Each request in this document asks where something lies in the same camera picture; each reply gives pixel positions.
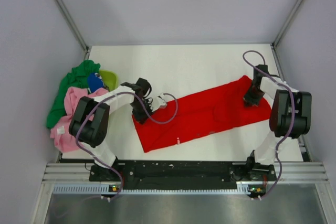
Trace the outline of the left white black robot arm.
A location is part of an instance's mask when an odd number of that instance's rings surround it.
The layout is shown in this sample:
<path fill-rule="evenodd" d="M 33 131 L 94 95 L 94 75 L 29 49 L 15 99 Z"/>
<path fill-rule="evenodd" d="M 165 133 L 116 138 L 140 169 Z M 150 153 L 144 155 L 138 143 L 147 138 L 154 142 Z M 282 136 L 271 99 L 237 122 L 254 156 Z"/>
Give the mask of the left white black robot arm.
<path fill-rule="evenodd" d="M 135 84 L 124 82 L 115 90 L 104 95 L 80 98 L 72 116 L 69 133 L 79 134 L 76 144 L 85 148 L 86 152 L 101 166 L 101 174 L 107 180 L 114 180 L 119 168 L 113 164 L 117 157 L 113 154 L 105 138 L 108 131 L 109 116 L 119 108 L 130 105 L 135 120 L 144 124 L 149 115 L 154 114 L 150 83 L 139 78 Z"/>

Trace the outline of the red t shirt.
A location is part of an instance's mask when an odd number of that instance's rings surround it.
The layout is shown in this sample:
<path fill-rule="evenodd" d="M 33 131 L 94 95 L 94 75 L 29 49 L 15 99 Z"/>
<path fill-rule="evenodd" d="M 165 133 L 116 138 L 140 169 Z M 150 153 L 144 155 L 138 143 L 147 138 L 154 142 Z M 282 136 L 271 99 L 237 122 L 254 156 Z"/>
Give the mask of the red t shirt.
<path fill-rule="evenodd" d="M 144 152 L 185 143 L 213 133 L 268 120 L 271 107 L 245 107 L 243 96 L 250 87 L 247 76 L 170 101 L 143 125 L 134 122 Z"/>

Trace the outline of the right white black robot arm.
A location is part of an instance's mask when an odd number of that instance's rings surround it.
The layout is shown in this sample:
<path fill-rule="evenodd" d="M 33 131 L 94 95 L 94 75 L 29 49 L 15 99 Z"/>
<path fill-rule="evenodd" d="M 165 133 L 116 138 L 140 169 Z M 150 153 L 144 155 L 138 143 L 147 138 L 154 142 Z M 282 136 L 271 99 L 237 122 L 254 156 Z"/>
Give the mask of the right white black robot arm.
<path fill-rule="evenodd" d="M 244 106 L 260 106 L 265 94 L 273 100 L 270 132 L 253 150 L 254 162 L 245 166 L 246 176 L 256 180 L 264 174 L 263 165 L 272 165 L 288 143 L 309 132 L 312 95 L 288 86 L 278 76 L 270 75 L 267 65 L 257 65 L 253 69 L 253 80 L 243 96 Z"/>

